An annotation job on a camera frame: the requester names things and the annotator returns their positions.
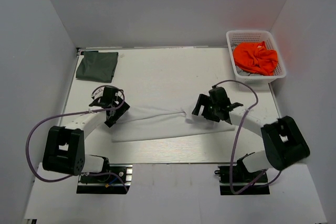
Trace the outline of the white t-shirt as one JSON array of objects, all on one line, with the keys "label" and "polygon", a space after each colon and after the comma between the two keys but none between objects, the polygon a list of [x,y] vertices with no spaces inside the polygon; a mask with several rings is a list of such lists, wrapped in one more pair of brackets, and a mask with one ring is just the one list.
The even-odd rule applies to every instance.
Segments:
[{"label": "white t-shirt", "polygon": [[111,128],[113,142],[134,142],[233,131],[226,122],[213,122],[192,114],[191,107],[130,108]]}]

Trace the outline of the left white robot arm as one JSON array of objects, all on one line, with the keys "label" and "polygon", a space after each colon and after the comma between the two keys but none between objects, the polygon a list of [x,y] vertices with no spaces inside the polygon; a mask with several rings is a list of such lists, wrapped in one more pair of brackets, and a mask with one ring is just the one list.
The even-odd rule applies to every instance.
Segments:
[{"label": "left white robot arm", "polygon": [[111,175],[108,158],[86,154],[85,139],[101,125],[112,127],[129,108],[123,90],[103,87],[102,95],[93,98],[87,111],[65,126],[50,128],[43,169],[73,176],[93,173],[98,181],[108,180]]}]

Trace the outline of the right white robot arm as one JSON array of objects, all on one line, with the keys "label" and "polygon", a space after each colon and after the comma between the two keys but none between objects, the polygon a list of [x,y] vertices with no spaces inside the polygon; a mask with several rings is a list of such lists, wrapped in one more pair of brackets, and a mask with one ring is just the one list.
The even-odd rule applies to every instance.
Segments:
[{"label": "right white robot arm", "polygon": [[310,148],[292,117],[258,118],[243,104],[231,103],[223,87],[213,87],[209,95],[200,94],[192,115],[201,115],[216,123],[224,121],[237,126],[237,133],[244,128],[262,138],[262,151],[237,160],[237,175],[245,182],[258,171],[270,168],[282,171],[310,156]]}]

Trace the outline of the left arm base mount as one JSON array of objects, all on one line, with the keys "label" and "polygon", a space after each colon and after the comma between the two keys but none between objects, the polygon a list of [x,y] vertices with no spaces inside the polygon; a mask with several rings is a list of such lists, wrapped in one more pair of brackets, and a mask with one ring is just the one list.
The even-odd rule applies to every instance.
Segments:
[{"label": "left arm base mount", "polygon": [[114,164],[110,165],[107,172],[114,173],[120,180],[111,174],[102,176],[80,176],[77,183],[77,194],[95,195],[126,195],[132,182],[133,165]]}]

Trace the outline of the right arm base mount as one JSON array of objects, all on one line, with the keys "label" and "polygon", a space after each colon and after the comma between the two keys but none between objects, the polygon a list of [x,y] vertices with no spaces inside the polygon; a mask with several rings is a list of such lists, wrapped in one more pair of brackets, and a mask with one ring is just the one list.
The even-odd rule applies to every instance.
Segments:
[{"label": "right arm base mount", "polygon": [[[250,183],[254,178],[256,178],[261,171],[254,173],[244,173],[236,165],[233,166],[233,190],[239,191],[248,183]],[[229,185],[229,166],[219,166],[214,174],[219,177],[219,189],[221,196],[233,196]],[[269,195],[269,186],[263,187],[264,184],[268,183],[267,174],[263,174],[253,185],[249,186],[247,189],[242,191],[240,195]]]}]

